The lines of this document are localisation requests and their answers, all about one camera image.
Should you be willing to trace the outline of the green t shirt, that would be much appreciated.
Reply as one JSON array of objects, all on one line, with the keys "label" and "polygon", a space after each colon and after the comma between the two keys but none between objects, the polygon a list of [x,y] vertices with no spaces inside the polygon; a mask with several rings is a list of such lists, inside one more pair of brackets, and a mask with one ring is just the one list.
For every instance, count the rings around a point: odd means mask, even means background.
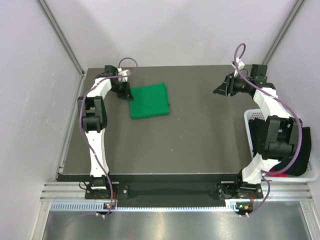
[{"label": "green t shirt", "polygon": [[133,87],[131,93],[134,98],[129,102],[131,119],[140,120],[170,114],[170,100],[165,83]]}]

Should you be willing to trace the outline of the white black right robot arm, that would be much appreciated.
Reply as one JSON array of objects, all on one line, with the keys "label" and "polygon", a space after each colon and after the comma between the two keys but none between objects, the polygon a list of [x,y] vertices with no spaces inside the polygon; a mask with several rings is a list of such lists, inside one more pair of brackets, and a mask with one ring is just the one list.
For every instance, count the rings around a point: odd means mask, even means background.
[{"label": "white black right robot arm", "polygon": [[238,173],[233,183],[218,186],[222,199],[248,198],[256,194],[266,173],[298,155],[302,144],[302,122],[280,103],[275,86],[267,81],[267,65],[252,65],[250,76],[246,77],[242,73],[245,65],[241,60],[232,64],[234,73],[228,74],[213,93],[226,97],[248,93],[259,106],[263,119],[252,138],[254,154],[251,162]]}]

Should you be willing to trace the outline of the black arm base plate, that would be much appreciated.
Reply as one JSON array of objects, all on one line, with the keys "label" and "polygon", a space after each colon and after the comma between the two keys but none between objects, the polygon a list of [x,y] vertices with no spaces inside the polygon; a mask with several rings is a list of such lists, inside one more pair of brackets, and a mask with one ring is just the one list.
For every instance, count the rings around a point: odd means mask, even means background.
[{"label": "black arm base plate", "polygon": [[88,187],[86,199],[115,200],[133,199],[139,196],[204,196],[218,200],[262,199],[261,185],[237,190],[233,183],[220,182],[120,182],[109,188],[98,190]]}]

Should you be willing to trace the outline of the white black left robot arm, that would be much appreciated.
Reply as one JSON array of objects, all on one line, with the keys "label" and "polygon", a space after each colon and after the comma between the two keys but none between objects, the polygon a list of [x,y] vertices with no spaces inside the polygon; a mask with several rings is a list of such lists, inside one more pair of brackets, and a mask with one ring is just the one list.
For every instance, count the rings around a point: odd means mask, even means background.
[{"label": "white black left robot arm", "polygon": [[90,174],[86,185],[86,199],[113,199],[114,187],[109,176],[106,160],[105,132],[108,124],[105,97],[109,92],[116,93],[122,100],[134,99],[129,76],[131,71],[106,65],[92,87],[77,99],[79,130],[89,148]]}]

